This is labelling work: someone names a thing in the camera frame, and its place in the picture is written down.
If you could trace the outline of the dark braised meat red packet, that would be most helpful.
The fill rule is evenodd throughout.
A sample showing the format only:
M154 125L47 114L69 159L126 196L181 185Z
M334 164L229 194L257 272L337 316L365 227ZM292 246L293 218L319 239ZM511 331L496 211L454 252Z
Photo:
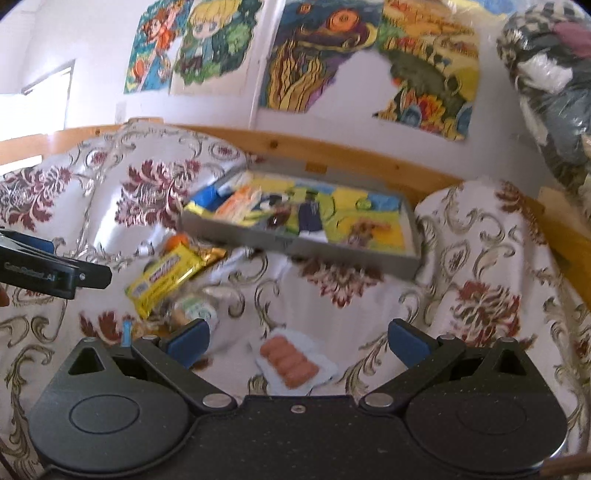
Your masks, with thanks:
M263 226L266 228L266 230L287 231L290 229L291 223L293 223L294 213L296 213L296 208L294 208L294 205L280 205L270 213L270 216L267 217L266 221L263 223Z

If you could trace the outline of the blue edged pastry packet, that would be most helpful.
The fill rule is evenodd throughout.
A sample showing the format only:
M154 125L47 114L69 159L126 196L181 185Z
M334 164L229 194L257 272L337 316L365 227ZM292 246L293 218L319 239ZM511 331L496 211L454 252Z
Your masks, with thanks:
M134 318L125 318L122 321L122 332L120 345L122 347L129 347L131 343L144 336L164 337L169 333L166 324L158 324L156 322L147 322Z

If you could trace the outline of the yellow wafer snack bar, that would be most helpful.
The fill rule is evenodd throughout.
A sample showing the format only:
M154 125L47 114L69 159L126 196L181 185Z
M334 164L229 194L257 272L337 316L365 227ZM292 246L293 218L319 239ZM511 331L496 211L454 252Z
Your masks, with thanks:
M197 253L178 245L131 282L125 294L145 320L166 296L204 267L205 261Z

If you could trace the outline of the floral white bed sheet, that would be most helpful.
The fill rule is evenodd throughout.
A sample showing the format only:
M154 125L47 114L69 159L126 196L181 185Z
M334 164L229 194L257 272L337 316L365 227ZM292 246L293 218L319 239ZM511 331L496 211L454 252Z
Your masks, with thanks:
M41 466L29 411L84 336L106 345L135 313L124 288L171 233L180 205L246 154L213 137L151 122L131 123L6 175L1 222L54 240L61 253L112 268L107 291L72 301L10 289L1 311L3 473L33 479ZM567 417L564 451L590 449L590 312L563 277L518 189L469 181L416 209L425 260L417 277L322 263L245 247L197 279L219 298L221 333L194 374L237 400L270 390L249 353L252 334L300 328L338 366L317 394L360 397L403 371L387 349L387 323L401 317L429 334L474 347L515 338L540 369Z

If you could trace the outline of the gold foil snack packet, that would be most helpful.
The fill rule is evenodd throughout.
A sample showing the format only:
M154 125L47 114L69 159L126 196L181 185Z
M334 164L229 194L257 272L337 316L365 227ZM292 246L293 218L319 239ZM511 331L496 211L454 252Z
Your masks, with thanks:
M199 269L209 268L228 255L225 249L219 247L191 246L190 251L197 257Z

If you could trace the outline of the orange mandarin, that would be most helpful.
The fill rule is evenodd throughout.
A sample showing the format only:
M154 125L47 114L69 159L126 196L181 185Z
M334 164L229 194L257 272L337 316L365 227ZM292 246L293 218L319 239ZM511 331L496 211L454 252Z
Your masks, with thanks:
M162 253L167 254L173 251L178 246L188 247L190 246L189 237L185 233L176 233L169 236L163 244Z

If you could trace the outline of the mini sausages clear packet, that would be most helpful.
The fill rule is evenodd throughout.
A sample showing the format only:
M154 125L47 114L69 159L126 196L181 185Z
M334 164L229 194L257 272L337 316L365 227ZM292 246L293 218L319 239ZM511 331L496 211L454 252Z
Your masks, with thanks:
M304 333L279 328L249 340L250 351L272 396L307 396L338 373L338 366Z

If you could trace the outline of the colourful frog drawing paper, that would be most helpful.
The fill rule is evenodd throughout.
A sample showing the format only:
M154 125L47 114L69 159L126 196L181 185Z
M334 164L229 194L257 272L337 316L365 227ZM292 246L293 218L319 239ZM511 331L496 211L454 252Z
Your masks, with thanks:
M185 209L250 230L386 254L417 254L410 215L397 194L243 169L195 192Z

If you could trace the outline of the orange white snack packet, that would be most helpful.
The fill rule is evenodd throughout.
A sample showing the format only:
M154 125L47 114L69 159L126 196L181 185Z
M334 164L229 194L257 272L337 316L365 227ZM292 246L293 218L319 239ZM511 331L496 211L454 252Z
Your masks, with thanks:
M252 187L240 187L228 198L228 200L225 200L224 203L215 210L213 215L214 219L229 222L238 221L238 218L242 216L245 208L249 206L253 192L254 190Z

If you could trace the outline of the dark blue tube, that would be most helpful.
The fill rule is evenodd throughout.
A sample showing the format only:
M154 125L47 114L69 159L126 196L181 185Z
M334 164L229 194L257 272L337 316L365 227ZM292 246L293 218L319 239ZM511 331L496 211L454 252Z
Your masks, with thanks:
M298 206L298 234L318 242L328 241L320 212L320 204L314 194L305 195L304 202Z

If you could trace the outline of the grey rectangular tray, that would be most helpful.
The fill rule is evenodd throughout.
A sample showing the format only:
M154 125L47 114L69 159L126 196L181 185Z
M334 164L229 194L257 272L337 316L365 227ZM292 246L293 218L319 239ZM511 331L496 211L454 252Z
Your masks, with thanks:
M403 280L422 262L407 198L378 180L294 160L249 160L195 191L183 230L204 240L377 269Z

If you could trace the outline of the plastic bagged bedding bundle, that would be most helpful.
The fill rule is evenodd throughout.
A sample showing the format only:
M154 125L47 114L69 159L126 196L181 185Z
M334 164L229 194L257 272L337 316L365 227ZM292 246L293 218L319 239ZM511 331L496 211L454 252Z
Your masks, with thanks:
M514 13L497 52L552 175L590 214L590 15L572 1Z

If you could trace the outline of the wooden bed frame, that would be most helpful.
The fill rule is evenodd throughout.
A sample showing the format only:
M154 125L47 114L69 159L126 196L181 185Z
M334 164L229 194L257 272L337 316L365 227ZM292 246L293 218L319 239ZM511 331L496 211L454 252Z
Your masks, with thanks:
M414 205L438 190L461 182L457 177L405 160L321 140L221 127L183 125L180 128L224 139L264 160L294 160L310 173L349 173L380 180L386 187L404 193ZM46 158L120 129L119 125L81 127L5 140L1 143L1 163L12 164L37 155ZM497 196L504 212L521 214L530 222L532 231L544 237L562 275L589 302L590 231L582 227L577 212L562 192L543 187L540 196L532 199L504 181Z

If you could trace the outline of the anime girl wall poster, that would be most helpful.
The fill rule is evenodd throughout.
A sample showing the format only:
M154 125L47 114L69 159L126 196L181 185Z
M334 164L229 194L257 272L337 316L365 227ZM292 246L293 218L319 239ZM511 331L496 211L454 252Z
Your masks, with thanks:
M242 93L263 1L157 1L141 15L124 92Z

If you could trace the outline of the swirly yellow wall painting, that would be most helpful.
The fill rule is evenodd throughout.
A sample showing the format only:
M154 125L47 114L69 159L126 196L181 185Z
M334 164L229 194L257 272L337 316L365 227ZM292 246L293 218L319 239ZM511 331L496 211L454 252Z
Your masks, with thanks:
M264 71L259 107L305 113L339 67L373 47L382 1L287 1Z

